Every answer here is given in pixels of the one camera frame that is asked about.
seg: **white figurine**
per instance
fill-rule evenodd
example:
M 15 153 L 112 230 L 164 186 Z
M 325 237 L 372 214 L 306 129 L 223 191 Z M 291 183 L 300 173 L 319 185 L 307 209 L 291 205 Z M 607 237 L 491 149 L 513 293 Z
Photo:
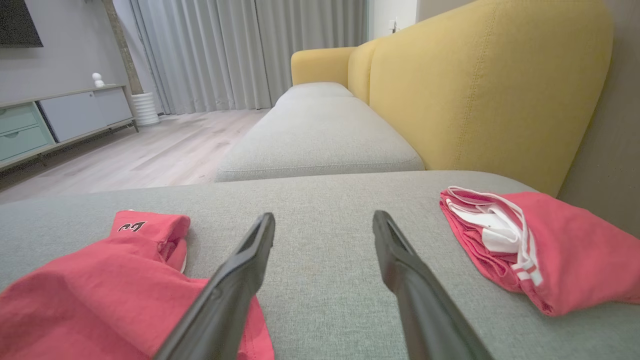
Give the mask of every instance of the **white figurine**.
M 95 87 L 101 88 L 104 86 L 102 75 L 98 74 L 97 72 L 94 72 L 93 74 L 91 74 L 91 77 L 93 78 L 93 84 L 95 85 Z

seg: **gray curtain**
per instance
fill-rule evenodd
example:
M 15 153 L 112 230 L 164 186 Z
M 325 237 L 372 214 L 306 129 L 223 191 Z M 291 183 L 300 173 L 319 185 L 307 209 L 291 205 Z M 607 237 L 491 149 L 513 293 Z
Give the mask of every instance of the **gray curtain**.
M 269 108 L 291 55 L 360 45 L 367 0 L 131 0 L 165 113 Z
M 367 41 L 366 0 L 256 0 L 256 5 L 272 104 L 292 85 L 296 51 Z

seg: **cabinet door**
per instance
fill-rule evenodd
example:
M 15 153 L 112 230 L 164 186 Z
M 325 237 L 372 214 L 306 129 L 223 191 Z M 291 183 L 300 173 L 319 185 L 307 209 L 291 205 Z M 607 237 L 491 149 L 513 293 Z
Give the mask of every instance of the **cabinet door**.
M 40 105 L 58 142 L 106 126 L 93 92 L 41 100 Z
M 132 117 L 129 103 L 124 96 L 122 88 L 94 90 L 93 93 L 95 94 L 95 99 L 98 101 L 98 107 L 100 107 L 100 113 L 106 125 L 111 125 Z

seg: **tree trunk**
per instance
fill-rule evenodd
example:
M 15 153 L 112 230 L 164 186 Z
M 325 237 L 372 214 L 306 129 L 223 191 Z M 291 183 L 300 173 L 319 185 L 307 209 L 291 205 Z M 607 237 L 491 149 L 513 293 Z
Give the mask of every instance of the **tree trunk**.
M 116 13 L 116 8 L 113 6 L 113 0 L 102 0 L 102 2 L 104 3 L 104 8 L 107 10 L 107 16 L 109 17 L 109 22 L 111 23 L 111 29 L 113 29 L 113 34 L 116 36 L 116 42 L 118 43 L 118 47 L 120 48 L 120 55 L 122 55 L 122 61 L 124 62 L 127 76 L 129 77 L 131 94 L 144 94 L 142 85 L 140 85 L 140 79 L 138 78 L 136 66 L 133 65 L 133 59 L 131 59 L 129 46 L 127 45 L 127 41 L 124 38 L 124 32 L 122 31 L 122 26 L 120 25 L 118 13 Z

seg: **drawer handle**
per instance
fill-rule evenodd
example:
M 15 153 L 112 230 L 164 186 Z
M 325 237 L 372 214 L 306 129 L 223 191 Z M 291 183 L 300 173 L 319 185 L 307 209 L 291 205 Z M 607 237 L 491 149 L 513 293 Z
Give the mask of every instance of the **drawer handle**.
M 18 133 L 19 133 L 19 132 L 20 132 L 20 131 L 16 131 L 16 132 L 14 132 L 14 133 L 10 133 L 10 134 L 4 135 L 4 136 L 3 136 L 3 138 L 8 138 L 8 139 L 15 138 L 16 136 L 18 136 Z

